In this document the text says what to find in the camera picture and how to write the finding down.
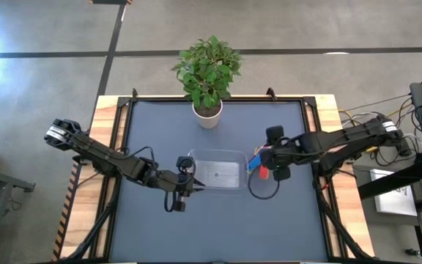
white flower pot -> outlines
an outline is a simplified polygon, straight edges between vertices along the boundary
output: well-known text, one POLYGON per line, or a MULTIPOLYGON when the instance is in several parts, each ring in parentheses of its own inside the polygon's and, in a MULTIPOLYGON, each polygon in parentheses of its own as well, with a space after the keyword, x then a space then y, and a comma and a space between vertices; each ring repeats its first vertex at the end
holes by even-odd
POLYGON ((219 121, 219 116, 221 115, 221 112, 223 111, 223 101, 221 101, 221 109, 219 109, 219 112, 212 117, 202 117, 199 114, 196 113, 195 107, 193 106, 193 102, 191 103, 191 108, 193 109, 193 113, 196 115, 196 119, 198 120, 198 123, 203 128, 214 128, 219 121))

green leaves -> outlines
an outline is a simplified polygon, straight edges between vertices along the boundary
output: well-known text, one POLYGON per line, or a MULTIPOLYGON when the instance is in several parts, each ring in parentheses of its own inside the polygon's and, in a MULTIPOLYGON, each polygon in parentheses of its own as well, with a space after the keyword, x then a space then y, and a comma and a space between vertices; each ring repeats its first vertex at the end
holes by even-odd
POLYGON ((199 40, 187 51, 180 51, 180 63, 172 70, 183 83, 185 98, 196 108, 214 107, 220 98, 229 98, 229 83, 240 76, 240 55, 216 36, 199 40))

concrete floor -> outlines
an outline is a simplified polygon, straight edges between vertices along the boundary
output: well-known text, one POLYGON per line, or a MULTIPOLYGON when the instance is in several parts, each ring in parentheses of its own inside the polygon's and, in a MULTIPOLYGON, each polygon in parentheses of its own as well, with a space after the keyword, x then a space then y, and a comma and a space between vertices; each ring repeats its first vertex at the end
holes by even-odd
MULTIPOLYGON (((117 6, 84 0, 0 1, 0 52, 107 51, 117 6)), ((215 34, 234 48, 422 47, 422 0, 135 0, 117 50, 183 49, 215 34)), ((408 93, 422 81, 422 54, 244 56, 234 94, 335 94, 351 108, 408 93)), ((47 261, 73 153, 42 140, 55 118, 89 126, 104 58, 0 59, 0 172, 34 181, 4 217, 0 263, 47 261)), ((182 94, 175 58, 116 58, 107 95, 182 94)), ((388 113, 402 99, 358 111, 388 113)), ((407 122, 402 129, 412 132, 407 122)), ((419 262, 412 227, 369 224, 376 256, 419 262)))

potted plant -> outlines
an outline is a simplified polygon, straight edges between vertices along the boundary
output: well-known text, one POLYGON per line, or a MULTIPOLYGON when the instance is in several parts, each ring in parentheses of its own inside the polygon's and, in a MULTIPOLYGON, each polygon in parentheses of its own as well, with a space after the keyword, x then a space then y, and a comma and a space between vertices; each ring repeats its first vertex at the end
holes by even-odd
POLYGON ((192 100, 192 109, 203 128, 213 128, 218 124, 223 110, 223 102, 231 96, 229 83, 234 75, 240 76, 240 55, 228 47, 228 43, 211 36, 187 51, 180 51, 181 62, 172 70, 183 84, 185 96, 192 100))

transparent plastic box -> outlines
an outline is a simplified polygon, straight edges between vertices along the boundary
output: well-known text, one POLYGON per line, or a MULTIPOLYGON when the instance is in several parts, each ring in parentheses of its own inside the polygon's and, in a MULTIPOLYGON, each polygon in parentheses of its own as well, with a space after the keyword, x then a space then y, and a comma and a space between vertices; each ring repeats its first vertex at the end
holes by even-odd
POLYGON ((191 150, 195 161, 195 179, 204 189, 239 190, 245 188, 248 176, 247 156, 232 150, 191 150))

